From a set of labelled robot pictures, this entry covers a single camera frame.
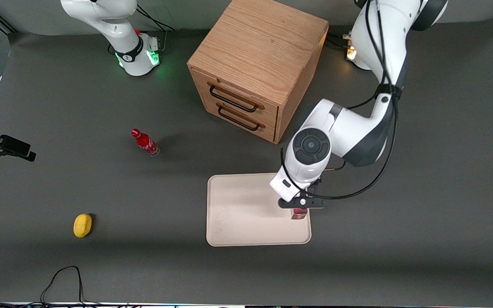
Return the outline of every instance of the wooden drawer cabinet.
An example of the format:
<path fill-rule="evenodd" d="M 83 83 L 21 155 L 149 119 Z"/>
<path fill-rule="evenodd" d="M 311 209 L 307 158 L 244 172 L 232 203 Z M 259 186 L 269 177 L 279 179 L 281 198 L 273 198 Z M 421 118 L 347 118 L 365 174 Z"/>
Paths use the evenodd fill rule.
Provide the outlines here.
<path fill-rule="evenodd" d="M 188 61 L 205 109 L 278 144 L 327 30 L 327 21 L 272 0 L 233 0 Z"/>

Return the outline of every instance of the bottle cap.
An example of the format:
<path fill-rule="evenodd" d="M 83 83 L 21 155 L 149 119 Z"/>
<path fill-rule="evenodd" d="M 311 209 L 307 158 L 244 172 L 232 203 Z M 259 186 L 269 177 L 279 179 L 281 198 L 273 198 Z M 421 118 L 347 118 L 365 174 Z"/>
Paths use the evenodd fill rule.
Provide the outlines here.
<path fill-rule="evenodd" d="M 132 135 L 134 138 L 138 138 L 138 137 L 140 137 L 140 135 L 141 135 L 141 134 L 142 134 L 142 133 L 141 133 L 139 130 L 137 130 L 136 128 L 134 128 L 133 130 L 131 130 L 131 135 Z"/>

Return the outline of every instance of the green light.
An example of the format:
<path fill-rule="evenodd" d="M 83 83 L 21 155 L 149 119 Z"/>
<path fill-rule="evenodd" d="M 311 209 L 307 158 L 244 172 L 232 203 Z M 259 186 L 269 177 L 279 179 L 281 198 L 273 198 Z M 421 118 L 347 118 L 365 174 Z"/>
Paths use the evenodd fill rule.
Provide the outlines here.
<path fill-rule="evenodd" d="M 121 63 L 121 59 L 119 58 L 117 53 L 115 53 L 115 57 L 117 58 L 117 61 L 119 61 L 119 66 L 123 67 L 123 63 Z"/>
<path fill-rule="evenodd" d="M 153 66 L 156 66 L 159 64 L 159 53 L 157 51 L 146 50 L 146 54 L 147 54 L 149 60 L 151 61 L 151 64 L 153 64 Z"/>

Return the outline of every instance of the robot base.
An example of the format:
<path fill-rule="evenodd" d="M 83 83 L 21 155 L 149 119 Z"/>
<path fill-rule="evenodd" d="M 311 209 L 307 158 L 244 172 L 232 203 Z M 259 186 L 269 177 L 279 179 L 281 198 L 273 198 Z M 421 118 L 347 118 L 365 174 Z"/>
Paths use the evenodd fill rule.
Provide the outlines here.
<path fill-rule="evenodd" d="M 143 76 L 148 74 L 153 68 L 159 65 L 160 53 L 157 37 L 150 37 L 145 33 L 139 34 L 143 40 L 143 50 L 134 62 L 126 62 L 119 58 L 119 65 L 125 69 L 125 72 L 131 76 Z"/>

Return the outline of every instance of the gray table surface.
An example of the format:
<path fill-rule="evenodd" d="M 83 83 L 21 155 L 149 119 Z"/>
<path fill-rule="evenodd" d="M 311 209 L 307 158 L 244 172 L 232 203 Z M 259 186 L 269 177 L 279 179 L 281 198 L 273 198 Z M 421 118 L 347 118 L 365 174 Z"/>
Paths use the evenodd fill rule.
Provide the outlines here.
<path fill-rule="evenodd" d="M 186 60 L 205 34 L 170 33 L 162 65 L 139 78 L 102 36 L 12 38 L 0 134 L 39 155 L 0 161 L 0 301 L 36 300 L 73 264 L 98 302 L 493 306 L 493 21 L 409 35 L 388 170 L 314 211 L 311 242 L 282 247 L 205 241 L 207 180 L 276 172 L 280 148 L 204 111 Z M 281 146 L 320 99 L 350 106 L 375 86 L 325 47 Z M 156 139 L 158 157 L 135 146 L 133 127 Z M 321 192 L 362 187 L 380 166 L 325 174 Z M 84 212 L 98 221 L 78 240 Z M 47 300 L 76 293 L 64 272 Z"/>

